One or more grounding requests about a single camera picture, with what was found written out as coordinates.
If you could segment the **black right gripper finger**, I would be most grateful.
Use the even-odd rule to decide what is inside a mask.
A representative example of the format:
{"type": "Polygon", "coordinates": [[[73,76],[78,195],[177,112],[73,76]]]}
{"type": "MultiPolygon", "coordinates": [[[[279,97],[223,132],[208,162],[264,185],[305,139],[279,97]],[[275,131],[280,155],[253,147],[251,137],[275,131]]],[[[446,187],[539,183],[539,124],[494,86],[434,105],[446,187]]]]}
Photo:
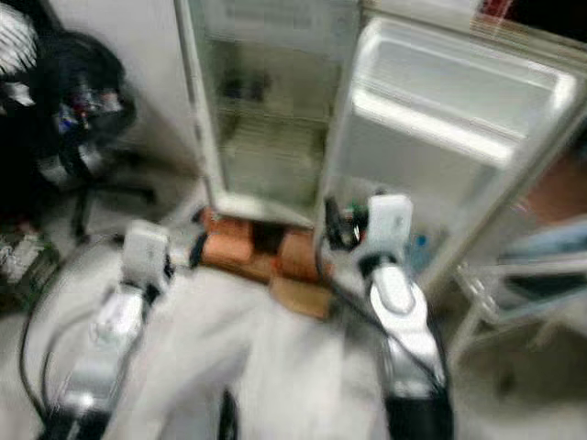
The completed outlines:
{"type": "Polygon", "coordinates": [[[344,216],[335,197],[326,197],[326,240],[331,250],[344,248],[344,216]]]}

